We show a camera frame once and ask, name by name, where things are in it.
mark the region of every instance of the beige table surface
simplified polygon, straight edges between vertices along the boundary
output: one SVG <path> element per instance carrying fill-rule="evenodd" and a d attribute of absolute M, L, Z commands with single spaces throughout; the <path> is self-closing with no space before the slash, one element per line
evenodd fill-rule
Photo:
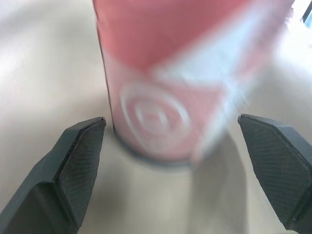
<path fill-rule="evenodd" d="M 287 99 L 292 85 L 281 88 L 274 69 L 245 111 L 292 124 L 312 142 L 309 105 Z M 91 0 L 1 1 L 0 210 L 65 128 L 97 116 L 109 127 L 79 234 L 287 233 L 253 174 L 236 119 L 195 171 L 160 170 L 120 148 Z"/>

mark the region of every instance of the textured gripper pad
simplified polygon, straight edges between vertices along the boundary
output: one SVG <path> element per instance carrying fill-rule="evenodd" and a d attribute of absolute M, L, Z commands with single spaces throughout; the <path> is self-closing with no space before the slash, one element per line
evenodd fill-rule
<path fill-rule="evenodd" d="M 75 234 L 98 172 L 106 122 L 66 129 L 31 170 L 0 214 L 0 234 Z"/>
<path fill-rule="evenodd" d="M 238 123 L 254 173 L 279 220 L 287 229 L 307 233 L 312 227 L 311 145 L 291 126 L 271 119 L 241 115 Z M 310 220 L 304 229 L 303 220 Z"/>
<path fill-rule="evenodd" d="M 79 225 L 86 213 L 98 174 L 102 141 L 103 130 L 97 124 L 83 131 L 59 175 L 61 190 Z"/>

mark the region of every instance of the cylindrical container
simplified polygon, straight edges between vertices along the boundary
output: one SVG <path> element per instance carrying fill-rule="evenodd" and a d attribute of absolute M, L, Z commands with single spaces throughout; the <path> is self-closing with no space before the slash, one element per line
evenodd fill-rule
<path fill-rule="evenodd" d="M 94 0 L 114 128 L 137 154 L 198 161 L 254 83 L 293 0 Z"/>

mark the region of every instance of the white logo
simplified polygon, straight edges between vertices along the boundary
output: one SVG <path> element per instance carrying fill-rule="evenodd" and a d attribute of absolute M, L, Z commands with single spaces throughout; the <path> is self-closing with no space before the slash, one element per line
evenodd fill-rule
<path fill-rule="evenodd" d="M 132 134 L 151 154 L 166 153 L 190 132 L 185 107 L 158 87 L 131 84 L 122 90 L 120 101 Z"/>

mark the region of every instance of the circular logo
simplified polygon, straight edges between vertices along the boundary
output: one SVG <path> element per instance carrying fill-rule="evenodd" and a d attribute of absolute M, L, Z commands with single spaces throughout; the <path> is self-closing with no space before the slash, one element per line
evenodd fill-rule
<path fill-rule="evenodd" d="M 139 145 L 151 154 L 163 154 L 190 132 L 191 121 L 183 104 L 173 95 L 144 83 L 121 92 L 121 107 Z"/>

